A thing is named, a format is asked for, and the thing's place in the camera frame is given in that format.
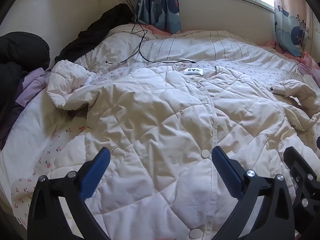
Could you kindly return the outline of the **black puffer jacket pile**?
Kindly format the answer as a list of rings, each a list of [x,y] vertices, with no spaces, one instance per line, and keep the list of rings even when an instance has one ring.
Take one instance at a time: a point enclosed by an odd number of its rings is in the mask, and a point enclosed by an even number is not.
[[[27,74],[50,64],[48,43],[38,35],[15,31],[1,36],[1,116],[4,116]]]

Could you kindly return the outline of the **left blue cartoon curtain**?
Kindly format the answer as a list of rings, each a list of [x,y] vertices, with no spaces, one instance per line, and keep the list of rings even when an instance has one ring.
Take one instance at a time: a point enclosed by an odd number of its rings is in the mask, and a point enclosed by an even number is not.
[[[178,0],[137,0],[135,9],[138,22],[176,34],[181,31]]]

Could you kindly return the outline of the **lilac hoodie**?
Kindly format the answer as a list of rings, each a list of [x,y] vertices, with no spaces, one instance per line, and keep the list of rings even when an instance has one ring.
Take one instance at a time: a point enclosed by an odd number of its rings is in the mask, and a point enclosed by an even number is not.
[[[20,80],[17,92],[1,109],[1,150],[3,150],[10,130],[26,105],[47,85],[46,72],[37,68]]]

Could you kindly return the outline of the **black garment by wall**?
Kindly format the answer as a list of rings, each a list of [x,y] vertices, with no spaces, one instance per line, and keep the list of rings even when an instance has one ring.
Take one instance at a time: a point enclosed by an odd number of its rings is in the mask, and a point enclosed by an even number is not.
[[[104,12],[97,21],[93,22],[85,31],[81,31],[78,37],[69,43],[55,58],[58,63],[61,60],[75,62],[100,44],[107,34],[115,27],[132,22],[133,13],[127,4],[120,3]]]

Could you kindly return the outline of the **pink floral pillow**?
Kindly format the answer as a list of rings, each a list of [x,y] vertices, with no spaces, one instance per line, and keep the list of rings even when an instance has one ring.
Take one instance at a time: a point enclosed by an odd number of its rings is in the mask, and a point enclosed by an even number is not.
[[[305,51],[302,57],[298,60],[298,70],[301,74],[311,75],[317,85],[320,85],[320,68],[315,59]]]

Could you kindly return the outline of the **white pillow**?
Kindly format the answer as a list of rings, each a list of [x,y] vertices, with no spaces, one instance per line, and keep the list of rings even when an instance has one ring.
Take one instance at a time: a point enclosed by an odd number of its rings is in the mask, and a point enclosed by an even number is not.
[[[87,109],[56,108],[45,90],[31,100],[14,123],[1,150],[1,181],[48,174],[65,146],[86,129]]]

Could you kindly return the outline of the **striped white duvet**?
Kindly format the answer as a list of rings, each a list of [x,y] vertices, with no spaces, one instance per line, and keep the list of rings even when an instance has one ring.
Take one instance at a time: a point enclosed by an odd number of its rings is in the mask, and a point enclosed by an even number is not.
[[[128,64],[235,62],[291,72],[296,72],[298,67],[296,60],[224,30],[187,31],[163,36],[134,24],[113,28],[100,44],[78,58],[76,63],[93,69],[124,60]]]

